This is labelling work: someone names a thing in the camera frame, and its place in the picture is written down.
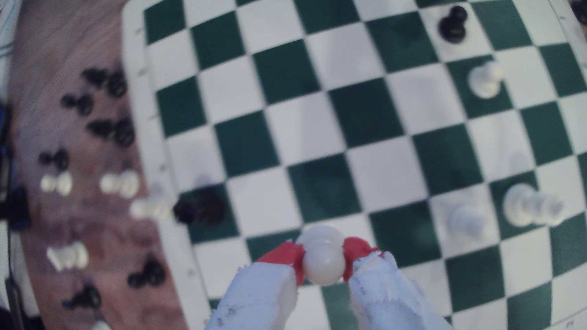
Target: white pawn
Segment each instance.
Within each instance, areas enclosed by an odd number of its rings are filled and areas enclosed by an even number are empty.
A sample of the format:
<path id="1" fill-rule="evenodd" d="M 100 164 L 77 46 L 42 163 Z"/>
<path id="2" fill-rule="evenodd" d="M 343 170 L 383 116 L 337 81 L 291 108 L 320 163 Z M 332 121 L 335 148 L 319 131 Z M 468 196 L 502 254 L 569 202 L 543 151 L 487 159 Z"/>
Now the white pawn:
<path id="1" fill-rule="evenodd" d="M 55 270 L 84 269 L 89 261 L 86 246 L 81 241 L 75 241 L 61 248 L 47 248 L 47 258 Z"/>
<path id="2" fill-rule="evenodd" d="M 496 62 L 489 61 L 469 72 L 469 88 L 478 97 L 490 99 L 499 94 L 504 78 L 505 73 L 501 66 Z"/>
<path id="3" fill-rule="evenodd" d="M 564 218 L 564 202 L 555 195 L 536 191 L 524 183 L 516 184 L 505 194 L 505 218 L 516 227 L 530 224 L 558 226 Z"/>
<path id="4" fill-rule="evenodd" d="M 345 272 L 342 244 L 345 236 L 333 227 L 317 225 L 304 231 L 296 241 L 303 245 L 303 272 L 318 285 L 336 283 Z"/>
<path id="5" fill-rule="evenodd" d="M 487 219 L 473 206 L 464 204 L 455 208 L 450 214 L 448 227 L 451 231 L 480 239 L 487 233 Z"/>
<path id="6" fill-rule="evenodd" d="M 61 196 L 67 196 L 73 188 L 73 178 L 71 173 L 63 172 L 57 177 L 46 174 L 41 179 L 41 191 L 52 193 L 57 191 Z"/>
<path id="7" fill-rule="evenodd" d="M 120 175 L 115 173 L 104 174 L 100 180 L 100 190 L 105 194 L 119 194 L 130 199 L 136 196 L 140 188 L 140 178 L 136 171 L 126 170 Z"/>

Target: chessboard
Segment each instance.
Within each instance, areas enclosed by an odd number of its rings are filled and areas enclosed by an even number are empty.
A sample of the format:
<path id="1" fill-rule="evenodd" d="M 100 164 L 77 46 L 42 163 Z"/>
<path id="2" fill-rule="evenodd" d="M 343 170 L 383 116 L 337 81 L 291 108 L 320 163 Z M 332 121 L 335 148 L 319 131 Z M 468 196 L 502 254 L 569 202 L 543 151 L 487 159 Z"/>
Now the chessboard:
<path id="1" fill-rule="evenodd" d="M 438 32 L 454 5 L 468 13 L 457 44 Z M 576 31 L 566 0 L 131 0 L 124 65 L 151 193 L 212 190 L 228 209 L 161 228 L 190 327 L 239 267 L 327 224 L 392 252 L 457 330 L 585 328 Z M 482 99 L 467 76 L 490 60 L 505 79 Z M 517 183 L 560 197 L 566 220 L 509 224 Z M 485 237 L 448 229 L 462 204 Z M 357 329 L 348 305 L 343 282 L 306 283 L 286 328 Z"/>

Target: wooden table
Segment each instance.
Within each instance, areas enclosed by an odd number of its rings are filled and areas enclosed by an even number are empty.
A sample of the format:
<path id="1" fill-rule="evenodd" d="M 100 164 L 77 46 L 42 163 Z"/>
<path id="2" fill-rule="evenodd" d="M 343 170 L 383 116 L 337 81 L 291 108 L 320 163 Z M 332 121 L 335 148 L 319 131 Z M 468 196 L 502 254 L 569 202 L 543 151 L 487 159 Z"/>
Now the wooden table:
<path id="1" fill-rule="evenodd" d="M 126 283 L 148 254 L 164 263 L 157 227 L 134 221 L 129 201 L 99 190 L 106 172 L 141 172 L 136 145 L 121 149 L 86 130 L 98 118 L 130 115 L 127 96 L 112 99 L 80 77 L 91 66 L 120 67 L 121 11 L 126 0 L 24 0 L 13 54 L 11 139 L 19 180 L 27 187 L 32 228 L 22 234 L 29 275 L 47 329 L 90 329 L 105 319 L 113 329 L 186 329 L 167 270 L 160 287 L 133 290 Z M 90 92 L 93 113 L 86 118 L 59 106 L 65 93 Z M 39 182 L 54 167 L 38 164 L 39 153 L 64 147 L 70 154 L 74 188 L 70 196 L 42 193 Z M 141 187 L 139 196 L 146 196 Z M 81 239 L 90 263 L 82 271 L 57 273 L 45 257 L 48 246 Z M 102 296 L 98 311 L 68 311 L 61 302 L 92 283 Z"/>

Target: green square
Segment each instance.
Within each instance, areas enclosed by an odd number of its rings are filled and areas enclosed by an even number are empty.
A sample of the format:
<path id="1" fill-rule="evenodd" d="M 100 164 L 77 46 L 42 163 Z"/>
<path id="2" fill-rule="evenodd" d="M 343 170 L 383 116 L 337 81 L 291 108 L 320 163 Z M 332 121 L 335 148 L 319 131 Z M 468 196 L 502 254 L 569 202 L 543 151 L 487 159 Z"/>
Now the green square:
<path id="1" fill-rule="evenodd" d="M 414 136 L 432 195 L 481 183 L 481 171 L 463 124 Z"/>
<path id="2" fill-rule="evenodd" d="M 321 287 L 330 329 L 357 330 L 359 321 L 349 308 L 350 291 L 346 283 Z"/>
<path id="3" fill-rule="evenodd" d="M 217 225 L 195 223 L 188 226 L 188 232 L 190 234 L 190 241 L 192 244 L 238 236 L 237 223 L 232 213 L 232 206 L 230 204 L 230 200 L 228 199 L 228 194 L 224 184 L 189 191 L 187 193 L 181 194 L 180 198 L 182 200 L 195 200 L 200 196 L 200 194 L 207 194 L 209 192 L 212 192 L 218 196 L 218 198 L 220 198 L 220 200 L 226 206 L 226 213 L 222 221 Z"/>
<path id="4" fill-rule="evenodd" d="M 147 44 L 185 29 L 181 0 L 163 0 L 144 11 Z"/>
<path id="5" fill-rule="evenodd" d="M 508 330 L 542 330 L 551 325 L 552 284 L 508 298 Z"/>
<path id="6" fill-rule="evenodd" d="M 493 57 L 487 55 L 447 64 L 448 71 L 453 77 L 454 85 L 457 88 L 458 95 L 461 97 L 461 101 L 463 102 L 463 106 L 465 107 L 469 119 L 512 109 L 510 95 L 503 82 L 501 82 L 501 90 L 499 94 L 490 99 L 482 99 L 478 97 L 469 87 L 468 76 L 471 70 L 491 60 L 493 60 Z"/>
<path id="7" fill-rule="evenodd" d="M 343 154 L 288 168 L 305 223 L 361 212 Z"/>
<path id="8" fill-rule="evenodd" d="M 417 12 L 367 22 L 387 72 L 438 62 Z"/>
<path id="9" fill-rule="evenodd" d="M 396 257 L 398 267 L 440 259 L 440 246 L 426 201 L 369 216 L 377 246 Z"/>
<path id="10" fill-rule="evenodd" d="M 320 89 L 302 40 L 253 55 L 267 103 L 276 103 Z"/>
<path id="11" fill-rule="evenodd" d="M 258 260 L 288 240 L 295 242 L 301 233 L 301 230 L 290 230 L 271 235 L 247 238 L 247 247 L 251 255 L 251 260 Z"/>
<path id="12" fill-rule="evenodd" d="M 503 298 L 500 250 L 489 247 L 446 260 L 453 312 Z"/>
<path id="13" fill-rule="evenodd" d="M 551 74 L 558 96 L 563 97 L 587 90 L 579 64 L 568 43 L 540 47 L 540 53 Z"/>
<path id="14" fill-rule="evenodd" d="M 191 36 L 202 70 L 245 54 L 235 12 L 194 26 Z"/>
<path id="15" fill-rule="evenodd" d="M 495 50 L 532 44 L 528 31 L 511 0 L 471 4 Z"/>
<path id="16" fill-rule="evenodd" d="M 556 102 L 521 110 L 536 165 L 570 156 L 573 151 Z"/>
<path id="17" fill-rule="evenodd" d="M 383 79 L 331 90 L 329 94 L 349 147 L 403 135 Z"/>
<path id="18" fill-rule="evenodd" d="M 491 197 L 493 199 L 493 204 L 495 205 L 497 223 L 500 226 L 500 236 L 502 240 L 506 240 L 507 238 L 520 235 L 523 233 L 527 233 L 539 227 L 533 224 L 528 225 L 526 227 L 516 227 L 514 225 L 511 225 L 505 218 L 503 210 L 505 194 L 511 187 L 515 186 L 518 183 L 529 184 L 534 189 L 537 189 L 538 187 L 536 175 L 533 171 L 518 174 L 516 176 L 512 176 L 503 180 L 495 181 L 489 185 Z"/>
<path id="19" fill-rule="evenodd" d="M 585 213 L 551 227 L 552 275 L 559 276 L 587 262 Z"/>
<path id="20" fill-rule="evenodd" d="M 359 21 L 353 0 L 293 0 L 306 33 L 315 33 Z"/>
<path id="21" fill-rule="evenodd" d="M 157 103 L 165 137 L 206 124 L 198 82 L 195 77 L 158 90 Z"/>
<path id="22" fill-rule="evenodd" d="M 229 177 L 279 165 L 262 111 L 217 124 L 216 134 Z"/>

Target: white pieces on table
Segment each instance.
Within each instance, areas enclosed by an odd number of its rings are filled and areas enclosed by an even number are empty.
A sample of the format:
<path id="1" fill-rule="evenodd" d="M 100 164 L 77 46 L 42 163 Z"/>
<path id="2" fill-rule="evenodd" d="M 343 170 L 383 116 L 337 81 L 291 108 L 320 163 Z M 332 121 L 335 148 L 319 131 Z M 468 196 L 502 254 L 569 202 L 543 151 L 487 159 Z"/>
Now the white pieces on table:
<path id="1" fill-rule="evenodd" d="M 115 173 L 104 174 L 100 180 L 100 190 L 105 194 L 119 194 L 130 199 L 136 196 L 140 188 L 139 174 L 133 170 L 126 170 L 120 175 Z"/>
<path id="2" fill-rule="evenodd" d="M 486 234 L 487 218 L 478 209 L 463 204 L 454 209 L 448 217 L 448 227 L 472 238 L 483 238 Z"/>
<path id="3" fill-rule="evenodd" d="M 58 272 L 74 268 L 84 269 L 89 261 L 87 248 L 81 241 L 75 241 L 61 248 L 49 247 L 47 258 Z"/>
<path id="4" fill-rule="evenodd" d="M 557 196 L 536 191 L 524 183 L 511 187 L 503 202 L 505 218 L 517 227 L 560 225 L 564 220 L 564 208 L 564 202 Z"/>
<path id="5" fill-rule="evenodd" d="M 333 227 L 317 225 L 304 231 L 296 241 L 302 244 L 303 271 L 307 278 L 318 285 L 336 283 L 345 271 L 342 245 L 345 236 Z"/>
<path id="6" fill-rule="evenodd" d="M 496 97 L 505 78 L 502 67 L 493 61 L 477 66 L 469 72 L 468 82 L 471 91 L 482 99 Z"/>
<path id="7" fill-rule="evenodd" d="M 69 172 L 63 172 L 57 177 L 46 174 L 41 179 L 41 191 L 52 193 L 57 191 L 61 196 L 67 196 L 73 188 L 73 177 Z"/>

